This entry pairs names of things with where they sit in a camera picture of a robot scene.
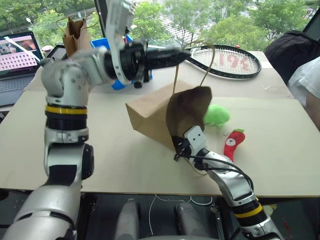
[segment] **plush toy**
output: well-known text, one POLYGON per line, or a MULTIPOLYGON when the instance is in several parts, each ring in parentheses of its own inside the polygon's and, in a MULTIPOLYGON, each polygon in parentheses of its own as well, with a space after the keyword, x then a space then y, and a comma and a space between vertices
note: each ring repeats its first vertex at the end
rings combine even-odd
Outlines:
POLYGON ((223 154, 230 158, 232 162, 234 161, 234 153, 237 146, 246 138, 244 131, 243 129, 233 130, 225 141, 223 154))
POLYGON ((228 110, 216 104, 212 104, 208 107, 208 110, 203 118, 205 124, 217 127, 222 127, 229 120, 230 113, 228 110))

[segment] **laptop screen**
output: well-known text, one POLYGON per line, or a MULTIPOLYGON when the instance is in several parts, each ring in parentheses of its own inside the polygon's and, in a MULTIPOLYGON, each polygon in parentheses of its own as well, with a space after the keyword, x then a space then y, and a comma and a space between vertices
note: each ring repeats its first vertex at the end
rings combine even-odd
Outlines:
POLYGON ((0 37, 0 78, 35 73, 41 59, 32 32, 0 37))

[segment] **window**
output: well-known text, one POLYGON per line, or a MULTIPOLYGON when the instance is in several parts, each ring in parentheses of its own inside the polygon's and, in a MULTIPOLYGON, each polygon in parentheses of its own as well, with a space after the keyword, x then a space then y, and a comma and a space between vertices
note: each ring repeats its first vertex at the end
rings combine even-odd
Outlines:
POLYGON ((203 41, 263 51, 283 33, 302 31, 319 4, 318 0, 139 1, 130 34, 164 47, 203 41))
POLYGON ((320 9, 318 8, 318 10, 312 16, 311 20, 309 21, 307 26, 305 26, 303 31, 314 40, 317 40, 318 42, 320 42, 319 26, 320 26, 320 9))
MULTIPOLYGON (((75 20, 87 18, 88 26, 99 20, 97 13, 93 12, 96 10, 94 0, 0 1, 0 35, 33 31, 40 49, 46 45, 54 47, 56 44, 62 44, 62 30, 65 29, 68 18, 61 19, 65 16, 71 15, 75 20)), ((92 40, 102 38, 99 23, 90 27, 88 31, 92 40)))

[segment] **blue container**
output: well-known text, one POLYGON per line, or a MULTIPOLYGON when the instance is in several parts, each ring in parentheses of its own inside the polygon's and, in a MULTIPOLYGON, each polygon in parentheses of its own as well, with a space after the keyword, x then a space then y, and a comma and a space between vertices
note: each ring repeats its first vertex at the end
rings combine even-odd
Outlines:
MULTIPOLYGON (((133 41, 133 39, 129 36, 129 35, 126 35, 125 36, 126 38, 126 42, 127 43, 130 43, 133 41)), ((104 38, 100 38, 100 39, 97 39, 97 40, 92 40, 90 42, 91 46, 93 48, 98 48, 98 47, 101 47, 101 46, 105 46, 106 49, 110 49, 110 46, 109 46, 109 43, 108 43, 108 40, 106 37, 104 38)), ((112 85, 112 88, 114 90, 119 90, 119 89, 123 89, 125 88, 125 85, 123 85, 118 79, 115 81, 115 83, 112 85)))

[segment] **red chili pepper toy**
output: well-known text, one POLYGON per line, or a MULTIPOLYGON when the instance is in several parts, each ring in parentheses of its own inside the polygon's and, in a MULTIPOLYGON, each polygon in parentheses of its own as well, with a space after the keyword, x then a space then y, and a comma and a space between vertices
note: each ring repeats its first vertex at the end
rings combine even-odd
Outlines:
POLYGON ((237 146, 246 138, 244 131, 243 129, 233 130, 225 141, 223 154, 230 158, 232 162, 234 161, 234 153, 237 146))

